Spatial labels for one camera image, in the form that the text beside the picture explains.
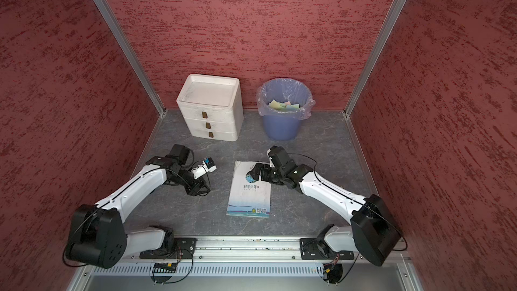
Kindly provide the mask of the left aluminium corner post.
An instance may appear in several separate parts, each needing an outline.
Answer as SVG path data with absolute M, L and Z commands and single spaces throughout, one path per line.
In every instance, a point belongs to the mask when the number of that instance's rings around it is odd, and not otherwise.
M 126 59 L 128 60 L 130 66 L 138 77 L 141 85 L 144 87 L 148 97 L 152 101 L 155 106 L 160 117 L 163 117 L 166 114 L 166 108 L 154 89 L 148 75 L 146 74 L 144 67 L 139 61 L 135 51 L 133 50 L 132 45 L 127 39 L 125 33 L 122 30 L 121 25 L 119 24 L 113 10 L 111 9 L 107 0 L 93 0 L 96 5 L 98 11 L 112 32 L 115 40 L 117 41 L 119 47 L 124 53 Z

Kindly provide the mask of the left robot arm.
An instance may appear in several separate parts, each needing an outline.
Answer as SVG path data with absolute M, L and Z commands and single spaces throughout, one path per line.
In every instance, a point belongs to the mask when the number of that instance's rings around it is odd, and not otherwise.
M 163 226 L 127 231 L 124 223 L 133 210 L 157 188 L 181 186 L 189 196 L 205 197 L 211 191 L 209 174 L 216 170 L 212 158 L 187 161 L 194 157 L 190 148 L 173 145 L 165 156 L 154 156 L 127 183 L 94 205 L 75 210 L 62 261 L 70 268 L 93 265 L 109 269 L 122 258 L 139 255 L 143 259 L 180 261 L 190 246 L 182 247 L 174 231 Z

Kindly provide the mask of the children's science magazine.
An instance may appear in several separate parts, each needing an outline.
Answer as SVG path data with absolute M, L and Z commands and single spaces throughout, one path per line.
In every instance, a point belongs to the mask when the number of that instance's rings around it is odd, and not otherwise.
M 255 162 L 235 161 L 232 186 L 226 210 L 227 216 L 269 218 L 271 185 L 248 178 Z

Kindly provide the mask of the right connector board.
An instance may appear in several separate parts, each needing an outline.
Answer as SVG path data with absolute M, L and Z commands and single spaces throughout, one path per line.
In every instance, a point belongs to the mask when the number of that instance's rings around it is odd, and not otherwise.
M 343 277 L 342 264 L 325 264 L 322 280 L 328 284 L 337 284 Z

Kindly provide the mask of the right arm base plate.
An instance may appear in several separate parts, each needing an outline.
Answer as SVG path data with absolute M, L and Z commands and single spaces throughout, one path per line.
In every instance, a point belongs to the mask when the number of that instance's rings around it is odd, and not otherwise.
M 317 238 L 301 238 L 300 253 L 303 260 L 353 260 L 355 255 L 351 251 L 334 251 L 326 242 Z

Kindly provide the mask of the clear plastic bin liner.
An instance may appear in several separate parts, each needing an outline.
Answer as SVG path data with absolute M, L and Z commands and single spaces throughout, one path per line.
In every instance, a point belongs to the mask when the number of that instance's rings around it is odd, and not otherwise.
M 299 104 L 300 109 L 290 112 L 279 112 L 269 107 L 272 100 L 290 101 Z M 302 82 L 290 78 L 276 78 L 262 84 L 256 94 L 257 109 L 261 117 L 280 116 L 288 119 L 306 120 L 316 104 L 310 89 Z

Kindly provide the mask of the connector board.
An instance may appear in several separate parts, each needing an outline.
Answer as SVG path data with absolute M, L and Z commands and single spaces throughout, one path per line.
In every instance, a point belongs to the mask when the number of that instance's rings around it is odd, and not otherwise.
M 343 277 L 342 264 L 325 264 L 322 280 L 328 284 L 337 284 Z
M 176 273 L 177 264 L 154 264 L 152 273 Z

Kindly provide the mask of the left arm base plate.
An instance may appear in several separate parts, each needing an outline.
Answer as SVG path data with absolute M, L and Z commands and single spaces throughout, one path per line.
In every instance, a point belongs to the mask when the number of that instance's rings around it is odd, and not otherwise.
M 165 240 L 159 249 L 143 251 L 140 253 L 139 258 L 172 261 L 192 259 L 196 244 L 196 238 L 180 237 L 174 238 L 174 240 Z

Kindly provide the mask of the discarded sticky notes pile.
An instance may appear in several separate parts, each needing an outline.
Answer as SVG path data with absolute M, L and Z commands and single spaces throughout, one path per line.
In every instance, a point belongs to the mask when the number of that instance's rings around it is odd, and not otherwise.
M 279 111 L 279 112 L 290 112 L 290 111 L 296 111 L 296 110 L 300 109 L 299 104 L 292 104 L 290 101 L 277 102 L 276 100 L 272 100 L 269 103 L 269 107 L 271 109 Z

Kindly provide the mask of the white three-drawer storage box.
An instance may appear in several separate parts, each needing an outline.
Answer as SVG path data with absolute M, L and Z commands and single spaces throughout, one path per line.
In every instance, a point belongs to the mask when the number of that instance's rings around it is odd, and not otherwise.
M 176 103 L 192 136 L 238 140 L 244 121 L 239 79 L 191 74 Z

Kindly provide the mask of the blue trash bin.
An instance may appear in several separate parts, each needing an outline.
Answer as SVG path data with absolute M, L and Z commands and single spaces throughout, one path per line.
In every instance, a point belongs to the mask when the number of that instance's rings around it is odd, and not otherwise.
M 262 117 L 265 132 L 269 138 L 276 141 L 293 140 L 305 120 L 288 119 L 280 116 Z

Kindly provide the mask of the aluminium front rail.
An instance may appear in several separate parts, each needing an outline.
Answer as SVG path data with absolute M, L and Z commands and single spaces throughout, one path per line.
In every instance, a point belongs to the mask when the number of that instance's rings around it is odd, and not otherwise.
M 354 240 L 349 232 L 345 233 L 348 240 L 341 251 L 351 251 L 355 257 L 366 260 L 363 253 L 353 249 Z M 300 237 L 184 237 L 196 238 L 197 244 L 193 255 L 196 261 L 212 262 L 288 262 L 288 261 L 317 261 L 332 260 L 303 260 L 300 253 Z M 118 263 L 130 261 L 167 262 L 172 260 L 140 259 L 143 251 L 126 250 L 123 254 L 120 248 L 108 252 L 107 264 L 100 264 L 100 268 L 111 268 Z

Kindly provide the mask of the aluminium corner post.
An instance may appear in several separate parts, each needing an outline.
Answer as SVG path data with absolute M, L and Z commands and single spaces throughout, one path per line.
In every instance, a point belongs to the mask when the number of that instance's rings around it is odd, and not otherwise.
M 128 60 L 130 66 L 138 77 L 141 85 L 144 87 L 148 97 L 152 101 L 155 106 L 160 117 L 163 117 L 166 114 L 166 108 L 154 89 L 148 75 L 146 74 L 144 67 L 139 61 L 135 51 L 133 50 L 132 45 L 127 39 L 125 33 L 122 30 L 121 25 L 119 24 L 113 10 L 111 9 L 107 0 L 93 0 L 96 5 L 98 11 L 112 32 L 115 40 L 117 41 L 119 47 L 124 53 L 126 59 Z
M 391 32 L 406 4 L 407 0 L 393 0 L 388 13 L 386 14 L 385 20 L 382 23 L 381 29 L 378 33 L 378 36 L 374 42 L 372 50 L 366 60 L 365 66 L 359 75 L 358 82 L 354 87 L 354 90 L 351 94 L 351 97 L 344 109 L 344 115 L 346 118 L 350 118 L 355 105 L 359 101 L 359 97 L 363 92 L 368 79 L 373 72 L 376 63 L 385 47 L 387 40 L 390 37 Z

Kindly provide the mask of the left connector board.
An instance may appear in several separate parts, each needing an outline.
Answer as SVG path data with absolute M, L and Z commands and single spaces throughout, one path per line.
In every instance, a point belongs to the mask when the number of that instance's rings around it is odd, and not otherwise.
M 152 273 L 176 273 L 177 264 L 154 264 Z

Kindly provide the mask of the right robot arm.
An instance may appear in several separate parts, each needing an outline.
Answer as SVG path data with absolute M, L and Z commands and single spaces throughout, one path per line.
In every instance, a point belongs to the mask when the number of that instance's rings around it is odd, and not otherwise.
M 301 247 L 301 253 L 308 253 L 311 247 L 326 258 L 344 251 L 354 252 L 380 267 L 393 251 L 398 251 L 396 246 L 403 234 L 378 195 L 365 197 L 339 187 L 320 175 L 315 167 L 297 164 L 280 146 L 272 146 L 267 155 L 269 163 L 258 162 L 246 174 L 248 182 L 284 186 L 316 199 L 350 225 L 348 228 L 328 225 L 312 242 Z

